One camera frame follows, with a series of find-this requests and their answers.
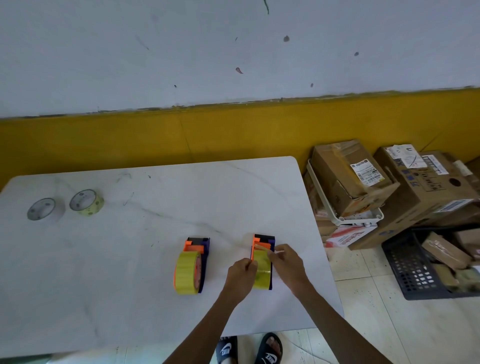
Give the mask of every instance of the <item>marble table top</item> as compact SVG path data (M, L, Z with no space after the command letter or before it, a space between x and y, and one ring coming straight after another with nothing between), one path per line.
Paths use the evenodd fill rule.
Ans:
M105 199L95 215L68 207L84 189ZM28 220L45 197L64 201L63 216ZM292 157L15 177L0 194L0 357L183 339L254 233L290 244L343 315ZM203 292L180 296L173 272L188 237L211 238L210 255ZM253 290L223 335L312 327L274 271L273 290Z

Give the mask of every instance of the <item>black plastic crate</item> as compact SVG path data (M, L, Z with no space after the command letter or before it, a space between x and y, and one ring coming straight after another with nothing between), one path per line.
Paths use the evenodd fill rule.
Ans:
M412 228L382 244L382 249L405 299L434 300L480 296L480 292L450 292L438 278L426 252L421 247L428 234L434 231L461 249L453 238L453 232L476 227L478 225L454 228Z

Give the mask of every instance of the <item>black slide sandal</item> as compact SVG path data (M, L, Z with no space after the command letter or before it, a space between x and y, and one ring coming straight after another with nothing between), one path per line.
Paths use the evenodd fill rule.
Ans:
M216 361L220 364L227 358L233 358L238 363L237 337L230 336L220 340L215 348Z
M275 341L278 342L278 345L280 346L280 352L281 352L280 355L276 353L270 347L270 345L267 345L267 340L270 337L273 337ZM255 364L280 364L280 361L282 360L282 356L283 356L282 342L280 341L277 335L275 335L273 332L269 332L268 334L265 334L262 341L260 342L260 347L258 348L258 354L257 354L257 358L255 359Z

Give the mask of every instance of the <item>forearm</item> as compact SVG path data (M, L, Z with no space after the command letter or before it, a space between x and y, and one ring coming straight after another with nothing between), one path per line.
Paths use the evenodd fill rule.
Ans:
M295 292L340 364L387 364L373 345L340 316L311 284Z
M222 291L205 317L164 363L209 363L236 305Z

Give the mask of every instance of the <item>tiled floor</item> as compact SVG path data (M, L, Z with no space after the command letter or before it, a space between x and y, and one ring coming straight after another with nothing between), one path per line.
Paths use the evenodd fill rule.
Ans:
M407 301L381 248L327 255L345 319L395 364L480 363L480 298ZM282 364L338 363L316 328L279 333ZM261 334L239 337L239 363L253 363ZM56 356L55 364L161 363L177 343Z

